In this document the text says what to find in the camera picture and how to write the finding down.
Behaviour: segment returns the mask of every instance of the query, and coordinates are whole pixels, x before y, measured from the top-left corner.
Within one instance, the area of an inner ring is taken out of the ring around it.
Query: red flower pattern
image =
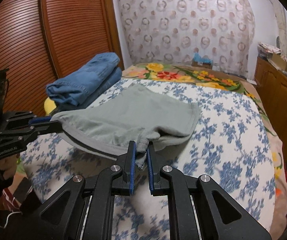
[[[158,72],[157,77],[166,80],[178,79],[181,75],[175,72],[161,71]]]

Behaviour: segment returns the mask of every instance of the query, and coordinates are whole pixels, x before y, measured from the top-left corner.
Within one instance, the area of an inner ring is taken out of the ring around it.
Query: blue floral bedsheet
[[[244,95],[208,87],[122,79],[91,107],[116,97],[132,83],[183,102],[199,103],[202,114],[190,140],[167,147],[162,154],[184,174],[209,174],[269,230],[275,202],[274,167],[254,102]],[[40,136],[21,158],[43,202],[73,175],[95,175],[114,163],[78,150],[56,134]],[[166,197],[150,195],[147,172],[137,172],[134,195],[116,196],[112,239],[169,239],[167,205]]]

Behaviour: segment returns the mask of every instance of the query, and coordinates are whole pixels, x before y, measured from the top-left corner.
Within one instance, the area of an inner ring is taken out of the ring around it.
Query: cardboard box
[[[203,63],[203,62],[195,62],[194,60],[192,60],[192,66],[193,67],[204,67],[207,69],[212,69],[212,64],[210,63]]]
[[[283,60],[278,54],[274,53],[269,61],[271,61],[271,64],[274,65],[274,67],[277,66],[279,69],[287,72],[287,62]]]

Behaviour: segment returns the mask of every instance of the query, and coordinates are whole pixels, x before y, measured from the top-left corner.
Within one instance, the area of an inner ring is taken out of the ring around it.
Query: gray cloth
[[[183,103],[135,84],[101,106],[55,114],[65,141],[87,152],[115,159],[137,143],[136,164],[144,167],[150,141],[156,151],[187,141],[199,120],[197,103]]]

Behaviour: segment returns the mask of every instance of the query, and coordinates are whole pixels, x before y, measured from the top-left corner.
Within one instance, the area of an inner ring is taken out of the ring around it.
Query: white cable
[[[10,217],[12,214],[18,214],[18,213],[22,214],[22,212],[20,212],[20,211],[16,211],[16,212],[10,213],[10,214],[7,216],[7,220],[5,221],[5,226],[4,226],[4,227],[0,226],[0,228],[5,229],[5,228],[7,227],[9,217]]]

